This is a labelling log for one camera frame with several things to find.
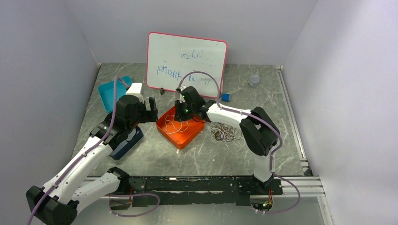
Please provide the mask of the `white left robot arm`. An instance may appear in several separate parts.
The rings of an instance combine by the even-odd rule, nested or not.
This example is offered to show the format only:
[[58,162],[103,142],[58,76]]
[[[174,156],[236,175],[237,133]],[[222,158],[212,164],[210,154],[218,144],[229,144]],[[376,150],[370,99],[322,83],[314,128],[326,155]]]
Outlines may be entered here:
[[127,143],[139,123],[157,122],[158,109],[149,97],[150,109],[135,95],[124,95],[89,134],[86,144],[71,161],[44,185],[26,192],[31,210],[27,224],[35,217],[46,225],[70,225],[78,213],[107,194],[123,195],[131,191],[130,176],[117,167],[110,168],[98,181],[81,186],[94,167]]

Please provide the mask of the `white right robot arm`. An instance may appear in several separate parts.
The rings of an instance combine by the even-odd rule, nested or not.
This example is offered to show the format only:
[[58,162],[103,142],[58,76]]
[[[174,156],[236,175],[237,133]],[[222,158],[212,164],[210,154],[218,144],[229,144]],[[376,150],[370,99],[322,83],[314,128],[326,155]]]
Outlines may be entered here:
[[238,129],[249,150],[255,154],[253,188],[265,194],[274,178],[271,153],[280,146],[280,131],[261,107],[241,110],[205,100],[193,86],[177,88],[180,98],[175,101],[175,120],[198,118],[206,122],[221,123]]

